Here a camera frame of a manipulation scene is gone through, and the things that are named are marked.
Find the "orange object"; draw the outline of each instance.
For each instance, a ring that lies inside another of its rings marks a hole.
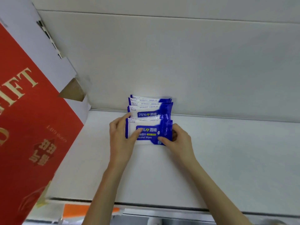
[[[88,212],[89,205],[71,205],[65,204],[64,212],[62,217],[63,218],[72,218],[72,217],[80,217],[85,216]],[[112,212],[116,213],[119,212],[119,208],[113,208]]]

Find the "orange box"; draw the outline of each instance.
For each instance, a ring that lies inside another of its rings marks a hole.
[[[1,0],[0,218],[4,225],[26,219],[90,109],[72,65],[57,55],[39,20],[30,0]]]

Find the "white shoe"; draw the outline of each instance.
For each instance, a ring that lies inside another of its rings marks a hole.
[[[163,225],[163,220],[156,217],[150,217],[147,225]]]

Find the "person's right hand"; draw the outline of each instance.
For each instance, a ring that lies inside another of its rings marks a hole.
[[[184,131],[178,124],[173,125],[173,141],[168,140],[164,137],[158,137],[158,139],[167,146],[174,157],[180,162],[184,167],[197,162],[194,155],[192,140],[190,135]]]

